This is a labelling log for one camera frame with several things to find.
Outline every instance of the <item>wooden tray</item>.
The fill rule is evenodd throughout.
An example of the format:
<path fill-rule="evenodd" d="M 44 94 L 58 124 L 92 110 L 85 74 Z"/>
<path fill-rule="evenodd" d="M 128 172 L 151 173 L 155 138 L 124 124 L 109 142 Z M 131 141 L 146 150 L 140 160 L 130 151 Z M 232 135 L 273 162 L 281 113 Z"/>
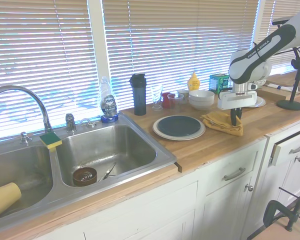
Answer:
<path fill-rule="evenodd" d="M 273 81 L 266 81 L 266 84 L 276 84 L 284 87 L 291 87 L 291 85 L 284 84 L 284 83 L 278 83 L 278 82 L 273 82 Z M 295 99 L 300 97 L 300 87 L 298 87 L 299 92 L 295 94 Z M 279 90 L 273 87 L 268 87 L 268 86 L 261 86 L 256 90 L 257 95 L 270 99 L 272 101 L 279 101 L 279 100 L 290 100 L 291 97 L 291 92 L 290 91 L 285 91 L 285 90 Z"/>

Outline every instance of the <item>blue dish soap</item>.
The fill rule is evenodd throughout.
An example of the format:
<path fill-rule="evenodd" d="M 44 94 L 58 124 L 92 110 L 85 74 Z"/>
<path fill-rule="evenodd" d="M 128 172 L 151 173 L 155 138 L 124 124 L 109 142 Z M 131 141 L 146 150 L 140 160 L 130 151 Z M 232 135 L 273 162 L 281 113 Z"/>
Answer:
<path fill-rule="evenodd" d="M 101 121 L 103 123 L 112 123 L 118 120 L 118 111 L 115 95 L 111 91 L 107 77 L 103 76 L 100 84 L 100 107 L 103 115 Z"/>

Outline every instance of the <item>stainless steel sink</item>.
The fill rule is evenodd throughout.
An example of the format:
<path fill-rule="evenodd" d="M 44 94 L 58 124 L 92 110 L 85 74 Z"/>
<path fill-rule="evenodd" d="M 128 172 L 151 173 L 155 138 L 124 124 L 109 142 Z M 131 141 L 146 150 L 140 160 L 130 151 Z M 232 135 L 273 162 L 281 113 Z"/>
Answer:
<path fill-rule="evenodd" d="M 49 151 L 44 146 L 29 146 L 0 154 L 0 187 L 15 183 L 22 197 L 0 215 L 26 209 L 42 200 L 53 186 Z"/>
<path fill-rule="evenodd" d="M 62 145 L 48 151 L 36 133 L 24 146 L 20 137 L 0 141 L 0 186 L 15 182 L 22 197 L 0 216 L 0 231 L 59 209 L 83 198 L 173 164 L 176 157 L 120 113 L 112 123 L 98 121 L 94 128 L 77 126 L 67 133 L 54 129 Z M 97 178 L 116 163 L 113 177 L 76 187 L 73 172 L 92 167 Z"/>
<path fill-rule="evenodd" d="M 100 180 L 115 163 L 111 175 L 120 175 L 150 164 L 156 151 L 131 127 L 114 125 L 62 140 L 56 148 L 61 177 L 65 184 L 76 187 L 73 173 L 83 167 L 96 169 Z"/>

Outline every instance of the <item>green sponge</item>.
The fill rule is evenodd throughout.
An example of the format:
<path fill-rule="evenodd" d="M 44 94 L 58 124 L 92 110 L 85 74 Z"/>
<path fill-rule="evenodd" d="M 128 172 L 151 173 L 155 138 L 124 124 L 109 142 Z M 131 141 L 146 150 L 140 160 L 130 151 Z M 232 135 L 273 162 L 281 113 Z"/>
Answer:
<path fill-rule="evenodd" d="M 43 144 L 46 145 L 48 149 L 55 148 L 56 146 L 62 144 L 61 139 L 54 132 L 46 133 L 40 136 L 40 139 L 41 142 L 43 142 Z"/>

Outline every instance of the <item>mustard bottle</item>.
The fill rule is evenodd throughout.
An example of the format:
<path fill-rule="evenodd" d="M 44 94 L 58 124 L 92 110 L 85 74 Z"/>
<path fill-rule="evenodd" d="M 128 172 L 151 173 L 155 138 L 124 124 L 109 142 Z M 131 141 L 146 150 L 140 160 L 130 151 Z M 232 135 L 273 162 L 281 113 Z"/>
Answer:
<path fill-rule="evenodd" d="M 196 72 L 192 73 L 192 76 L 188 80 L 189 91 L 198 90 L 200 87 L 200 80 L 197 78 Z"/>

